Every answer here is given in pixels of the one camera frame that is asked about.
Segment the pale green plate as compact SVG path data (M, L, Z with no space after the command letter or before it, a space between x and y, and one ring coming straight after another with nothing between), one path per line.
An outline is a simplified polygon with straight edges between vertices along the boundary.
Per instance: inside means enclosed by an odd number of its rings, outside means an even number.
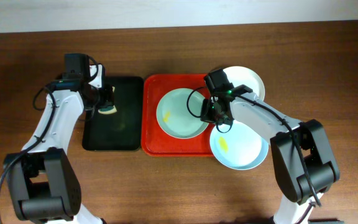
M196 116L201 113L205 97L189 88L177 88L166 93L156 109L158 125L171 137L190 139L200 135L208 123Z

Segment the green and yellow sponge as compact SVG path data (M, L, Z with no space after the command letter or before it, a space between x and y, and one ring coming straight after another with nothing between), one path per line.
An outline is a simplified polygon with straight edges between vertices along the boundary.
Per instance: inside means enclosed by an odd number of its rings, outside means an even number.
M114 103L114 86L105 86L105 89L102 93L101 104L98 108L99 114L113 114L117 111Z

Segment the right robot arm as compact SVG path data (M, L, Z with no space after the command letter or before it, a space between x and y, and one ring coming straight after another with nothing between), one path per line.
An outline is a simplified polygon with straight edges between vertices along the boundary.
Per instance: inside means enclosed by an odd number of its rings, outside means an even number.
M270 223L309 223L321 197L340 178L323 125L291 118L263 102L252 88L234 86L223 69L204 77L210 97L203 101L201 120L217 128L242 123L267 141L283 198Z

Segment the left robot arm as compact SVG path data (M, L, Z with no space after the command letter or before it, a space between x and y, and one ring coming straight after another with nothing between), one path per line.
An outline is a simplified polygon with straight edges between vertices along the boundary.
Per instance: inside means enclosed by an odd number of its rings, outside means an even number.
M8 154L0 178L7 182L15 214L32 223L104 223L81 202L81 187L67 157L75 124L84 111L113 114L114 87L104 66L86 54L66 54L65 71L40 90L46 105L32 137Z

